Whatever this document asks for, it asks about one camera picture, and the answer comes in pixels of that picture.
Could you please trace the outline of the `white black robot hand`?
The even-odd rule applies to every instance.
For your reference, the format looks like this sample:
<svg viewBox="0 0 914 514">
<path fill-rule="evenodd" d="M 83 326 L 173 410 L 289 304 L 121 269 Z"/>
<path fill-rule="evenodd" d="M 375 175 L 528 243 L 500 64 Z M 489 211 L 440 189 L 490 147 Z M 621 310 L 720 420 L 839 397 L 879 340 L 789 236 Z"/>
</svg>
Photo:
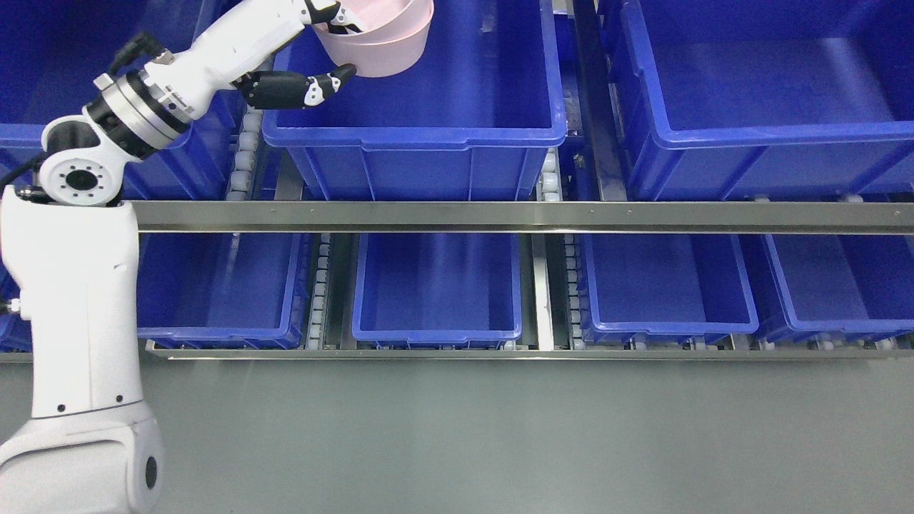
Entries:
<svg viewBox="0 0 914 514">
<path fill-rule="evenodd" d="M 217 91 L 230 89 L 307 26 L 320 24 L 352 34 L 365 29 L 355 11 L 337 1 L 241 1 L 172 62 L 148 63 L 144 69 L 177 107 L 199 119 Z"/>
</svg>

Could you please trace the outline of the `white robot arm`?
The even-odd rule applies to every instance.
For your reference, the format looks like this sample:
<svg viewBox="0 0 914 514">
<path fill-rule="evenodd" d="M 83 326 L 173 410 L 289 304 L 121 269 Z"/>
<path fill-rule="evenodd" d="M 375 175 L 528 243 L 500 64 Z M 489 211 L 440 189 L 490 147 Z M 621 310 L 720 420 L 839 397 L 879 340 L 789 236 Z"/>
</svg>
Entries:
<svg viewBox="0 0 914 514">
<path fill-rule="evenodd" d="M 172 53 L 146 32 L 95 79 L 99 95 L 56 119 L 41 153 L 2 179 L 2 261 L 19 287 L 4 305 L 30 322 L 30 419 L 2 445 L 4 513 L 148 513 L 164 444 L 141 388 L 139 231 L 124 169 L 190 121 L 137 69 Z"/>
</svg>

